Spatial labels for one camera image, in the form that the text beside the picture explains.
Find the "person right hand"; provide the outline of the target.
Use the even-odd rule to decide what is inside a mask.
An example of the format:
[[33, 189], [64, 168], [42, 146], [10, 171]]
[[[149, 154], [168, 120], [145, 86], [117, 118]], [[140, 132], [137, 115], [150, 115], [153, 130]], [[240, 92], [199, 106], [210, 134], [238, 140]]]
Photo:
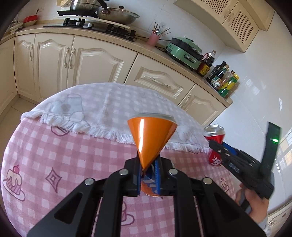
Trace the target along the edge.
[[254, 190], [247, 189], [243, 184], [240, 184], [240, 190], [236, 193], [235, 202], [240, 205], [241, 196], [245, 194], [246, 200], [249, 202], [251, 212], [250, 218], [257, 224], [261, 223], [267, 217], [267, 210], [269, 206], [269, 200], [266, 198], [260, 198]]

